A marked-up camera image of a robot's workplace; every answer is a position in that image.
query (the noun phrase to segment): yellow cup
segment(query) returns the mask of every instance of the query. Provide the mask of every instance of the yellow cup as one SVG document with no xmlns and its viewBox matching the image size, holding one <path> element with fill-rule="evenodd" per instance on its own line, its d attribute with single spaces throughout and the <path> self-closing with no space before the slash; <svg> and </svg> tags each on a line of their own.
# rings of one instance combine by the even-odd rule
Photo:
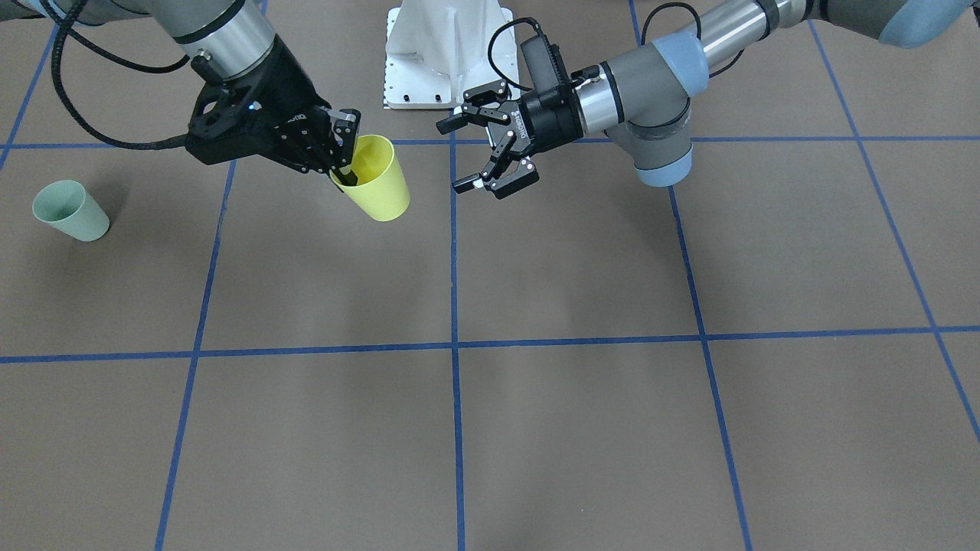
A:
<svg viewBox="0 0 980 551">
<path fill-rule="evenodd" d="M 395 146 L 388 138 L 376 134 L 358 136 L 351 170 L 358 175 L 357 185 L 343 185 L 333 174 L 330 178 L 371 218 L 389 222 L 409 208 L 409 187 L 395 157 Z"/>
</svg>

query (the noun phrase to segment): cable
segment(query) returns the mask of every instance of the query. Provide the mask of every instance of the cable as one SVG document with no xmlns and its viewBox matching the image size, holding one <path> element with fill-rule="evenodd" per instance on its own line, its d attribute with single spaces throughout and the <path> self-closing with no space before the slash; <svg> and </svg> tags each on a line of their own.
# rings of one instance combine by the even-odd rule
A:
<svg viewBox="0 0 980 551">
<path fill-rule="evenodd" d="M 84 128 L 86 132 L 91 134 L 99 141 L 108 143 L 109 145 L 113 145 L 121 149 L 136 149 L 142 151 L 183 147 L 183 145 L 187 142 L 187 134 L 151 142 L 128 142 L 113 139 L 93 128 L 92 125 L 85 120 L 81 113 L 78 112 L 78 109 L 74 107 L 72 100 L 68 97 L 68 92 L 65 91 L 65 84 L 62 82 L 62 54 L 65 52 L 65 41 L 68 39 L 69 30 L 71 30 L 72 25 L 78 21 L 78 16 L 81 14 L 81 11 L 85 8 L 85 4 L 87 3 L 88 0 L 75 1 L 72 8 L 67 14 L 65 14 L 65 18 L 58 24 L 58 32 L 55 33 L 54 45 L 51 47 L 51 80 L 54 82 L 55 92 L 58 94 L 58 99 L 61 100 L 62 105 L 64 105 L 65 109 L 68 110 L 68 113 L 72 116 L 72 119 L 74 119 L 79 126 Z"/>
<path fill-rule="evenodd" d="M 694 26 L 697 28 L 698 40 L 701 40 L 701 16 L 698 15 L 698 10 L 694 9 L 694 6 L 686 2 L 667 2 L 666 4 L 660 4 L 658 7 L 654 8 L 653 12 L 647 16 L 647 20 L 643 23 L 643 33 L 640 35 L 640 45 L 647 43 L 647 29 L 650 27 L 650 21 L 653 20 L 654 16 L 667 8 L 684 8 L 691 13 L 691 17 L 694 18 Z"/>
<path fill-rule="evenodd" d="M 490 37 L 490 44 L 487 46 L 487 60 L 490 62 L 490 67 L 494 70 L 494 73 L 496 73 L 500 78 L 502 78 L 504 81 L 506 81 L 507 84 L 510 84 L 511 86 L 513 86 L 514 88 L 517 88 L 518 90 L 523 90 L 523 91 L 527 92 L 527 91 L 530 91 L 533 88 L 528 88 L 527 86 L 521 86 L 517 82 L 514 82 L 513 80 L 510 80 L 507 77 L 507 75 L 504 75 L 504 73 L 501 72 L 501 70 L 497 68 L 497 64 L 495 64 L 493 62 L 493 44 L 494 44 L 494 42 L 497 41 L 497 37 L 500 36 L 501 33 L 503 33 L 508 28 L 511 28 L 512 26 L 520 25 L 522 23 L 526 23 L 528 25 L 531 25 L 531 27 L 534 28 L 534 31 L 537 32 L 538 36 L 544 36 L 544 32 L 541 30 L 541 25 L 539 25 L 538 22 L 537 22 L 537 20 L 535 20 L 533 18 L 519 18 L 519 19 L 515 19 L 515 20 L 513 20 L 511 22 L 507 22 L 507 23 L 503 24 L 503 26 L 501 26 L 500 28 L 498 28 L 496 31 L 494 31 L 493 36 Z"/>
<path fill-rule="evenodd" d="M 697 33 L 698 40 L 701 40 L 701 33 L 702 33 L 702 30 L 703 29 L 701 27 L 701 16 L 698 15 L 698 10 L 695 10 L 694 9 L 694 6 L 691 6 L 690 4 L 688 4 L 686 2 L 667 2 L 666 4 L 660 4 L 658 7 L 654 8 L 654 11 L 650 12 L 650 15 L 647 16 L 647 20 L 643 23 L 643 32 L 640 35 L 640 45 L 641 46 L 647 43 L 647 30 L 650 28 L 650 21 L 653 20 L 653 18 L 654 18 L 654 16 L 656 14 L 660 13 L 661 11 L 663 11 L 663 10 L 665 10 L 667 8 L 683 8 L 683 9 L 687 10 L 688 12 L 690 12 L 691 13 L 691 17 L 694 18 L 694 26 L 698 30 L 698 33 Z M 731 63 L 729 63 L 728 65 L 726 65 L 726 66 L 722 67 L 721 69 L 715 71 L 714 73 L 711 73 L 710 75 L 708 75 L 708 78 L 714 78 L 714 77 L 716 77 L 718 75 L 721 75 L 725 71 L 728 71 L 729 69 L 731 69 L 732 66 L 735 65 L 738 62 L 739 58 L 742 57 L 742 54 L 744 52 L 745 52 L 744 49 L 743 50 L 740 50 L 739 53 L 735 54 L 735 57 L 732 58 Z"/>
<path fill-rule="evenodd" d="M 56 24 L 58 24 L 58 25 L 61 25 L 62 24 L 62 22 L 64 20 L 61 19 L 61 17 L 59 17 L 57 13 L 55 13 L 55 10 L 51 6 L 51 3 L 50 3 L 49 0 L 41 0 L 41 6 L 48 13 L 48 17 L 50 17 Z M 122 57 L 117 56 L 116 54 L 114 54 L 112 52 L 109 52 L 107 50 L 104 50 L 104 49 L 100 48 L 97 44 L 93 43 L 88 38 L 85 38 L 84 36 L 82 36 L 81 34 L 79 34 L 73 28 L 71 28 L 69 30 L 69 36 L 71 36 L 72 38 L 74 38 L 75 40 L 77 40 L 78 42 L 80 42 L 82 46 L 85 46 L 89 50 L 95 52 L 96 54 L 99 54 L 100 56 L 106 58 L 107 60 L 109 60 L 109 61 L 111 61 L 113 63 L 118 63 L 119 65 L 122 65 L 123 67 L 125 67 L 127 69 L 132 69 L 134 71 L 140 71 L 141 73 L 149 73 L 151 75 L 164 75 L 164 74 L 167 74 L 167 73 L 173 73 L 174 71 L 177 71 L 178 69 L 180 69 L 183 66 L 187 65 L 187 62 L 190 61 L 190 58 L 189 57 L 183 56 L 176 63 L 172 63 L 172 64 L 167 65 L 167 66 L 164 66 L 164 67 L 153 67 L 153 66 L 148 66 L 148 65 L 141 65 L 141 64 L 138 64 L 138 63 L 135 63 L 135 62 L 131 62 L 128 59 L 122 58 Z"/>
<path fill-rule="evenodd" d="M 745 50 L 739 50 L 739 52 L 737 54 L 735 54 L 735 57 L 732 58 L 732 61 L 728 62 L 728 65 L 726 65 L 726 66 L 722 67 L 721 69 L 715 71 L 714 73 L 708 75 L 708 78 L 715 78 L 716 76 L 721 75 L 725 71 L 728 71 L 729 69 L 731 69 L 732 66 L 735 65 L 735 63 L 738 61 L 738 58 L 742 57 L 742 54 L 743 53 L 745 53 Z"/>
</svg>

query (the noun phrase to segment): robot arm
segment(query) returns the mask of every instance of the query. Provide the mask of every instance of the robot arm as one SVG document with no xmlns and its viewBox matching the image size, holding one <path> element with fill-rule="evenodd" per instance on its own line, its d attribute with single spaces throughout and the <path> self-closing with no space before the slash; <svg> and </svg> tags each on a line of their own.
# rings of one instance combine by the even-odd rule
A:
<svg viewBox="0 0 980 551">
<path fill-rule="evenodd" d="M 486 127 L 493 153 L 478 173 L 453 182 L 498 199 L 538 180 L 531 156 L 604 132 L 633 157 L 645 183 L 663 187 L 691 169 L 691 98 L 708 88 L 711 68 L 779 28 L 821 19 L 885 44 L 924 44 L 975 0 L 727 0 L 683 29 L 569 75 L 557 45 L 537 22 L 521 44 L 534 84 L 511 99 L 506 80 L 465 93 L 466 103 L 437 125 L 442 133 Z M 512 163 L 517 169 L 505 175 Z"/>
<path fill-rule="evenodd" d="M 255 1 L 20 0 L 0 2 L 0 17 L 29 17 L 27 8 L 45 14 L 44 4 L 59 20 L 75 14 L 83 25 L 100 25 L 150 16 L 167 31 L 205 81 L 182 141 L 201 162 L 262 155 L 302 173 L 330 171 L 344 184 L 357 183 L 349 166 L 360 112 L 334 110 L 317 95 Z"/>
</svg>

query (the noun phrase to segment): blue joint cover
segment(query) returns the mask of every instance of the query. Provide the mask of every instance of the blue joint cover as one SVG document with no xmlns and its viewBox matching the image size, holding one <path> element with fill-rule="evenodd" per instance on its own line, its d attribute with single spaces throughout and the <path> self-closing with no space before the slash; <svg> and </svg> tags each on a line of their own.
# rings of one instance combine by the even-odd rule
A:
<svg viewBox="0 0 980 551">
<path fill-rule="evenodd" d="M 44 9 L 44 6 L 41 5 L 41 0 L 27 0 L 27 4 L 38 14 L 41 14 L 42 16 L 48 19 L 51 19 L 51 16 L 48 14 L 48 11 Z M 64 10 L 61 9 L 61 6 L 58 5 L 58 2 L 55 2 L 55 0 L 48 0 L 48 4 L 51 5 L 51 8 L 54 10 L 55 14 L 57 14 L 59 18 L 61 19 L 65 18 L 65 15 L 67 14 L 65 13 Z M 98 26 L 98 25 L 86 25 L 81 21 L 76 22 L 75 24 L 82 25 L 82 26 Z"/>
<path fill-rule="evenodd" d="M 942 34 L 974 0 L 908 0 L 881 31 L 882 44 L 915 48 Z"/>
<path fill-rule="evenodd" d="M 691 157 L 694 153 L 694 146 L 687 150 L 683 157 L 673 163 L 659 169 L 641 170 L 636 169 L 636 175 L 640 181 L 651 187 L 671 187 L 673 184 L 687 177 L 691 172 Z"/>
<path fill-rule="evenodd" d="M 697 36 L 681 30 L 654 40 L 654 47 L 661 53 L 688 97 L 693 98 L 708 89 L 708 58 Z"/>
</svg>

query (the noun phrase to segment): plastic cup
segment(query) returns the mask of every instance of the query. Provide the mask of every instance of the plastic cup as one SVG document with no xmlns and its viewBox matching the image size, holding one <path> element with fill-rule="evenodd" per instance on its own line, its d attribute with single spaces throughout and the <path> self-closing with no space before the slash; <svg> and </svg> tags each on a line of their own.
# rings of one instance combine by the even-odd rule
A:
<svg viewBox="0 0 980 551">
<path fill-rule="evenodd" d="M 94 241 L 109 230 L 109 217 L 73 179 L 44 186 L 31 205 L 34 217 L 79 241 Z"/>
<path fill-rule="evenodd" d="M 395 146 L 388 138 L 376 134 L 358 136 L 351 170 L 358 176 L 357 185 L 343 185 L 333 174 L 330 178 L 371 218 L 389 222 L 409 208 L 409 187 L 395 156 Z"/>
</svg>

